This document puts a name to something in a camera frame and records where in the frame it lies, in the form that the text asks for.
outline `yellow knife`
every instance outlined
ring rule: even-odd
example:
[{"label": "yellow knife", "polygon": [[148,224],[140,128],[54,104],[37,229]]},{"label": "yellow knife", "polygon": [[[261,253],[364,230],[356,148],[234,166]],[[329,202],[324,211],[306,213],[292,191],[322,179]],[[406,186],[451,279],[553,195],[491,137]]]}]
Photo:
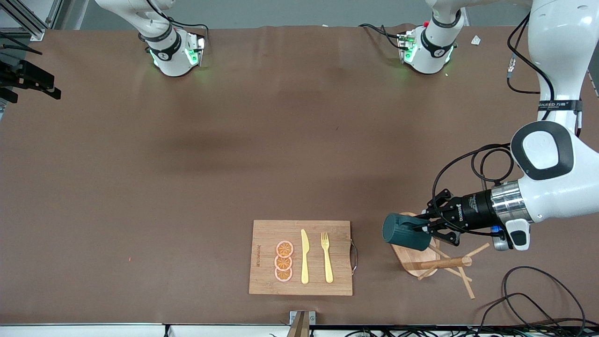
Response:
[{"label": "yellow knife", "polygon": [[301,230],[301,282],[303,284],[308,283],[308,252],[310,251],[310,242],[308,242],[308,236],[305,230]]}]

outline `citrus slice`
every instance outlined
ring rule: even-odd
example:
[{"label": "citrus slice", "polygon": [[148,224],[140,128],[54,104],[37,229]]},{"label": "citrus slice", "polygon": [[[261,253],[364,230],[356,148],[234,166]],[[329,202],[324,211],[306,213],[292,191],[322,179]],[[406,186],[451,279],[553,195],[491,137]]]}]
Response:
[{"label": "citrus slice", "polygon": [[277,270],[280,270],[282,272],[289,270],[291,268],[292,264],[293,264],[293,261],[291,260],[290,257],[280,257],[277,255],[274,258],[274,267]]},{"label": "citrus slice", "polygon": [[281,241],[277,245],[277,255],[280,257],[290,257],[294,252],[294,246],[289,241]]},{"label": "citrus slice", "polygon": [[281,282],[287,282],[288,280],[291,279],[291,277],[294,274],[294,270],[293,269],[289,269],[289,270],[274,270],[274,277],[276,277],[279,281]]}]

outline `fork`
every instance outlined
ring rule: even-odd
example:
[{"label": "fork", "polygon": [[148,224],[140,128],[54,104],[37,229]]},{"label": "fork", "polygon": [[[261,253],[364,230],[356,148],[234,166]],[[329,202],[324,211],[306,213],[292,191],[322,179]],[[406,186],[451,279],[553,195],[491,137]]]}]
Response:
[{"label": "fork", "polygon": [[331,268],[331,258],[329,256],[329,234],[327,232],[320,234],[320,244],[325,251],[325,277],[327,283],[333,282],[333,269]]}]

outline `knife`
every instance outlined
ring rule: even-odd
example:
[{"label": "knife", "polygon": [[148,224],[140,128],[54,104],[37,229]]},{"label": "knife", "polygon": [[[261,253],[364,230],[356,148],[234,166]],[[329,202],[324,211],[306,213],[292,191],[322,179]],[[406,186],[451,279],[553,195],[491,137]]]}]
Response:
[{"label": "knife", "polygon": [[305,230],[301,230],[301,282],[303,284],[308,283],[308,252],[310,251],[310,242],[308,242],[308,236]]}]

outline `brown table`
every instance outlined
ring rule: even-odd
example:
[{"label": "brown table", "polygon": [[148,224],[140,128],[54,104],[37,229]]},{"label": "brown table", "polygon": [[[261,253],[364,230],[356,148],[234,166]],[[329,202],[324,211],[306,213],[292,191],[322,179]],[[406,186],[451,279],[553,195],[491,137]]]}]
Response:
[{"label": "brown table", "polygon": [[[20,91],[0,123],[0,322],[278,323],[311,309],[326,324],[471,324],[522,264],[597,319],[598,215],[534,225],[527,252],[477,255],[476,300],[450,273],[417,281],[381,238],[388,212],[424,207],[446,163],[536,118],[538,98],[505,85],[510,30],[465,28],[431,76],[361,28],[214,31],[205,67],[181,78],[152,66],[136,32],[48,32],[30,61],[63,99]],[[538,87],[522,62],[513,84]],[[582,138],[597,149],[590,81],[582,97]],[[469,163],[440,186],[480,190]],[[354,296],[249,295],[254,219],[351,220]],[[518,272],[510,290],[579,315],[539,275]],[[518,323],[504,306],[487,322]]]}]

